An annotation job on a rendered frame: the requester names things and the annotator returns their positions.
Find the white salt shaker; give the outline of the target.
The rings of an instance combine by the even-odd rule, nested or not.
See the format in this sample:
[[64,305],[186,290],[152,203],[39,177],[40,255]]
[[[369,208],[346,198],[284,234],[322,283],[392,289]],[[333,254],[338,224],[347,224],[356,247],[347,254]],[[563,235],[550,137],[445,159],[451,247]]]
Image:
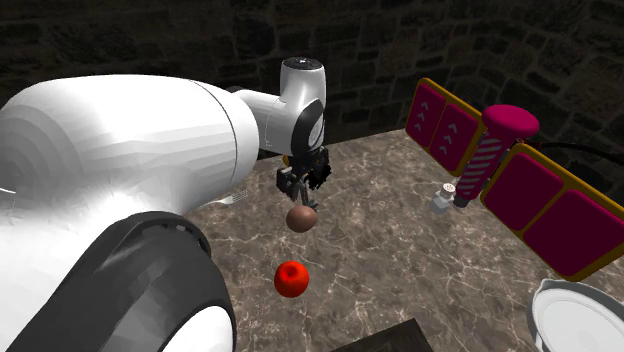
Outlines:
[[445,183],[442,188],[435,192],[430,202],[430,209],[435,214],[442,214],[446,212],[454,201],[454,195],[456,188],[451,183]]

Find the red apple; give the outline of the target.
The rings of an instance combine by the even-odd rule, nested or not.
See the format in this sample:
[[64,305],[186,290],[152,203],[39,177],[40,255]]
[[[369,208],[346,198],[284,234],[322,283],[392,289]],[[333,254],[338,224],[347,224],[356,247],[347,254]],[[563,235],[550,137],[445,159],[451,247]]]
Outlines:
[[305,292],[309,280],[309,273],[303,264],[286,261],[276,269],[274,287],[283,297],[295,298]]

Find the silver fork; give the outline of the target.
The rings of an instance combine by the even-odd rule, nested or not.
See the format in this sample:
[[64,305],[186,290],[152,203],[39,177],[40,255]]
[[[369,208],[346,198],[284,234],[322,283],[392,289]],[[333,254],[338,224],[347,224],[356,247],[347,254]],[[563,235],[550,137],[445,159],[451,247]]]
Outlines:
[[217,200],[212,200],[209,201],[205,204],[202,204],[201,206],[197,207],[197,210],[203,209],[207,206],[213,205],[213,204],[221,204],[221,205],[232,205],[244,198],[246,198],[248,196],[248,191],[247,190],[243,190],[243,191],[239,191],[237,193],[233,193],[231,195],[228,195],[224,198],[221,199],[217,199]]

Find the magenta and yellow satellite toy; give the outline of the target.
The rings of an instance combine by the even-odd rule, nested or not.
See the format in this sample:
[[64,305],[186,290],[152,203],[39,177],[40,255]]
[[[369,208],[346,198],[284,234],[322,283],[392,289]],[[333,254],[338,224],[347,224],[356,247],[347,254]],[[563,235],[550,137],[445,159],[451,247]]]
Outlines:
[[624,207],[543,155],[529,140],[538,130],[522,108],[477,111],[428,78],[405,125],[457,177],[451,207],[480,200],[560,277],[581,281],[624,256]]

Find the white plate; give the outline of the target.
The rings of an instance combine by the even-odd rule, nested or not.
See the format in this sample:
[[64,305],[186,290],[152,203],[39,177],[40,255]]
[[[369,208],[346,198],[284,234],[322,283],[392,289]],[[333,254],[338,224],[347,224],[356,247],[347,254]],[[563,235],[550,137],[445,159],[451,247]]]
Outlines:
[[537,352],[624,352],[624,301],[583,283],[542,280],[527,325]]

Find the brown ball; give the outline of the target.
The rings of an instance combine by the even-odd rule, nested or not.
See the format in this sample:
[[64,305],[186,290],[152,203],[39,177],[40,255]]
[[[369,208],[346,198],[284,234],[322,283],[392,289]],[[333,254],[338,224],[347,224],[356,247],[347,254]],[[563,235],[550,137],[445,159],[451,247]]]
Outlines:
[[304,233],[314,227],[317,222],[317,213],[314,209],[304,205],[294,206],[286,215],[288,228],[297,233]]

